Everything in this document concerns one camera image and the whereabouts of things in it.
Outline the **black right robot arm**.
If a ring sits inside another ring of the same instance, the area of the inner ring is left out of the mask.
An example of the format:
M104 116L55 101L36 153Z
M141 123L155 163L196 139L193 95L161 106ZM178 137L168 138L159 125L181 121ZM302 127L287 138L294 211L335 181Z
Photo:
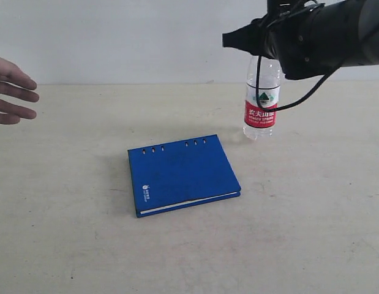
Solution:
M222 46L277 60L288 80L379 65L379 1L268 1L267 12L222 34Z

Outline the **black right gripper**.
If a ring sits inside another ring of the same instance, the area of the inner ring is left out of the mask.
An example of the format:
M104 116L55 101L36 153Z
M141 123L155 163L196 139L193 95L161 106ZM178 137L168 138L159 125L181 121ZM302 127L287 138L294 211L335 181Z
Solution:
M345 65L345 2L267 1L266 14L222 34L222 46L277 60L289 80Z

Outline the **person's bare hand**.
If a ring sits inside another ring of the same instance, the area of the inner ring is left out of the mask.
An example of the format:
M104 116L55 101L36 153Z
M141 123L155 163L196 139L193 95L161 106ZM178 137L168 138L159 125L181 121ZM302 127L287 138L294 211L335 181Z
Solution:
M37 83L29 75L13 62L0 57L0 94L36 103L40 99L36 89ZM36 111L0 99L0 125L15 125L22 119L36 117Z

